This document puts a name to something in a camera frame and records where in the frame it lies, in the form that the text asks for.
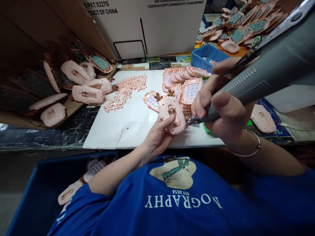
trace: table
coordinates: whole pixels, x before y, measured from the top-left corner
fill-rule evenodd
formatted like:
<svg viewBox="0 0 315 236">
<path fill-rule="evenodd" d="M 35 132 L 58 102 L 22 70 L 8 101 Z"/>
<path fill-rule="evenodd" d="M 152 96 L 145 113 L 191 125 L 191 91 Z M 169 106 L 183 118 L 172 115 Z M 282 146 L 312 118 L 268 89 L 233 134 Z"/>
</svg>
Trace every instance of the table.
<svg viewBox="0 0 315 236">
<path fill-rule="evenodd" d="M 172 63 L 178 61 L 178 56 L 164 56 L 128 60 L 126 64 L 148 63 L 149 70 L 170 68 Z M 81 149 L 92 127 L 100 107 L 87 108 L 83 106 L 57 129 L 34 130 L 22 127 L 3 125 L 0 128 L 0 151 L 22 150 L 69 150 Z M 276 121 L 280 117 L 273 109 L 271 114 Z M 298 135 L 295 139 L 285 128 L 277 131 L 273 136 L 261 133 L 252 125 L 247 127 L 256 134 L 280 145 L 300 144 L 314 142 L 315 137 L 307 140 Z"/>
</svg>

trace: hand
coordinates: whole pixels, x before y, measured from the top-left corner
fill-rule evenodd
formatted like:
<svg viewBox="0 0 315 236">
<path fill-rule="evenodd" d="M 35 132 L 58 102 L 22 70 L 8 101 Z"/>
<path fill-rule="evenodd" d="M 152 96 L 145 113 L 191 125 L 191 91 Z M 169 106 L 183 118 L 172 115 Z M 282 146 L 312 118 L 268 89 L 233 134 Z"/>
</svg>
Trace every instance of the hand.
<svg viewBox="0 0 315 236">
<path fill-rule="evenodd" d="M 154 161 L 156 157 L 162 154 L 170 145 L 174 136 L 165 129 L 175 121 L 175 118 L 175 115 L 165 120 L 158 117 L 147 137 L 139 146 L 139 148 L 141 148 L 141 150 L 145 153 L 144 164 Z"/>
<path fill-rule="evenodd" d="M 220 118 L 205 126 L 215 136 L 221 138 L 225 143 L 233 142 L 241 137 L 243 129 L 251 116 L 254 103 L 243 106 L 240 100 L 225 91 L 215 91 L 221 89 L 230 80 L 225 76 L 217 75 L 223 74 L 228 69 L 232 68 L 240 57 L 230 57 L 218 64 L 216 64 L 212 71 L 215 73 L 203 85 L 198 92 L 196 99 L 192 104 L 192 114 L 203 118 L 206 115 L 206 107 L 212 102 L 216 111 L 220 114 Z"/>
</svg>

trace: pink plastic parts pile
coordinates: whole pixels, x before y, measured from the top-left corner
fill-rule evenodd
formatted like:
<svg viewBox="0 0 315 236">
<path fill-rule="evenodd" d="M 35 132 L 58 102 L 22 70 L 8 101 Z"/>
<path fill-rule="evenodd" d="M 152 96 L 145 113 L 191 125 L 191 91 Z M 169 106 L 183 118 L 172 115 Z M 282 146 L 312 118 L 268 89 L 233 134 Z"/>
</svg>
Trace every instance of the pink plastic parts pile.
<svg viewBox="0 0 315 236">
<path fill-rule="evenodd" d="M 105 99 L 109 103 L 104 106 L 106 112 L 115 111 L 117 109 L 122 109 L 125 105 L 128 98 L 132 97 L 132 90 L 144 90 L 146 86 L 147 75 L 133 76 L 117 83 L 118 91 L 116 92 L 117 96 L 114 99 L 105 96 Z"/>
</svg>

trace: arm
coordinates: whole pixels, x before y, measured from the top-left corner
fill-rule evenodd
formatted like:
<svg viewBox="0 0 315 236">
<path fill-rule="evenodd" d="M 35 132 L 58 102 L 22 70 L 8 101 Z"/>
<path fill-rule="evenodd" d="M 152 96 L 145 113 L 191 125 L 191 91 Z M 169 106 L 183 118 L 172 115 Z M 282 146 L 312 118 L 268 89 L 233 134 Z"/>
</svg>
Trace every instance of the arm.
<svg viewBox="0 0 315 236">
<path fill-rule="evenodd" d="M 113 196 L 129 173 L 155 160 L 169 146 L 173 136 L 165 132 L 165 128 L 174 121 L 175 116 L 164 121 L 158 118 L 140 146 L 103 168 L 89 181 L 91 192 Z"/>
<path fill-rule="evenodd" d="M 216 74 L 223 74 L 239 59 L 228 58 L 216 64 L 212 71 Z M 244 128 L 250 118 L 254 104 L 243 106 L 237 98 L 225 91 L 217 92 L 212 96 L 214 91 L 222 88 L 228 81 L 224 76 L 211 76 L 199 91 L 192 105 L 192 113 L 198 117 L 204 117 L 206 115 L 205 108 L 211 102 L 221 117 L 214 122 L 206 123 L 206 127 L 221 138 L 233 152 L 240 155 L 250 155 L 256 150 L 258 141 L 253 134 Z M 251 171 L 261 175 L 285 176 L 304 173 L 304 166 L 290 153 L 263 138 L 260 140 L 262 148 L 254 156 L 239 157 Z"/>
</svg>

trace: silver bracelet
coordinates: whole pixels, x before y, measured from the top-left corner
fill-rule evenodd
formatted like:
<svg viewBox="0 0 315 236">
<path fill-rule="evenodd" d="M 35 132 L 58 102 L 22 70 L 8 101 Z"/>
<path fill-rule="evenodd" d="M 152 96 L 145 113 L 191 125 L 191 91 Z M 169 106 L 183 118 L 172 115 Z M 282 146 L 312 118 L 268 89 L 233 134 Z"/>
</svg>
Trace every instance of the silver bracelet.
<svg viewBox="0 0 315 236">
<path fill-rule="evenodd" d="M 255 135 L 255 137 L 258 139 L 258 145 L 257 145 L 257 149 L 250 155 L 240 155 L 240 154 L 237 154 L 235 152 L 233 152 L 231 149 L 229 149 L 228 147 L 226 147 L 227 149 L 230 150 L 231 153 L 233 153 L 234 155 L 236 156 L 241 156 L 241 157 L 250 157 L 250 156 L 253 156 L 255 155 L 262 147 L 261 147 L 261 142 L 260 142 L 260 139 L 259 137 L 253 132 L 253 131 L 250 131 L 248 129 L 246 129 L 248 132 L 252 133 L 253 135 Z"/>
</svg>

